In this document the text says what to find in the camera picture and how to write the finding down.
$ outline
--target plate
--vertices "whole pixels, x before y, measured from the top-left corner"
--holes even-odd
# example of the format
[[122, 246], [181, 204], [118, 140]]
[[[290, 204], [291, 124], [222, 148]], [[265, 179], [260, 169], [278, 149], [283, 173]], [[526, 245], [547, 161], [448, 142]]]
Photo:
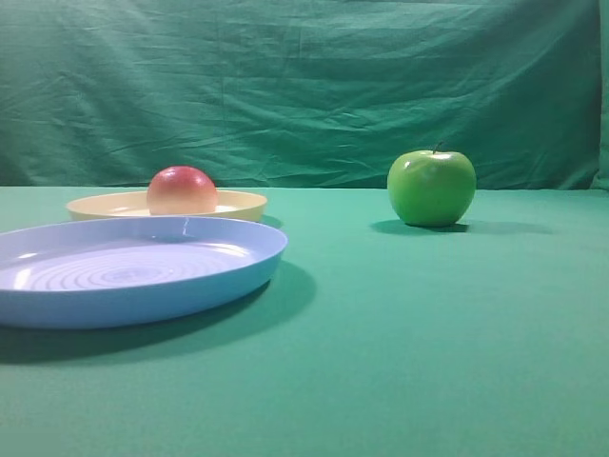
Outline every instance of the plate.
[[111, 328], [218, 307], [267, 283], [286, 245], [264, 224], [197, 216], [0, 234], [0, 324]]
[[[149, 216], [146, 194], [147, 192], [142, 190], [80, 198], [69, 202], [67, 210], [72, 221]], [[265, 212], [265, 206], [266, 197], [263, 195], [237, 190], [218, 190], [218, 206], [214, 212], [190, 215], [259, 222]]]

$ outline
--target green tablecloth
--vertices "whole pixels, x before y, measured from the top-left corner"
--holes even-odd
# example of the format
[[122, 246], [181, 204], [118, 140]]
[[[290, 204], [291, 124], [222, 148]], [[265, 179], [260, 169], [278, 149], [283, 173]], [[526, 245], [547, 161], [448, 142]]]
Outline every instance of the green tablecloth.
[[[0, 229], [104, 191], [0, 189]], [[609, 455], [608, 193], [479, 191], [433, 231], [383, 190], [258, 191], [290, 239], [262, 294], [138, 328], [0, 329], [1, 455]]]

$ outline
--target cream plate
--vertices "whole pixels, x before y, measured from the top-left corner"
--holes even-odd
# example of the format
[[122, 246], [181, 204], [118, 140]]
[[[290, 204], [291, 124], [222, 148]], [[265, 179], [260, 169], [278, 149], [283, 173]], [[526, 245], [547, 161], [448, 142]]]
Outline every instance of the cream plate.
[[[149, 216], [146, 194], [146, 191], [142, 190], [96, 195], [72, 200], [66, 208], [73, 221]], [[265, 206], [266, 197], [263, 195], [218, 189], [218, 206], [214, 212], [190, 215], [260, 222]]]

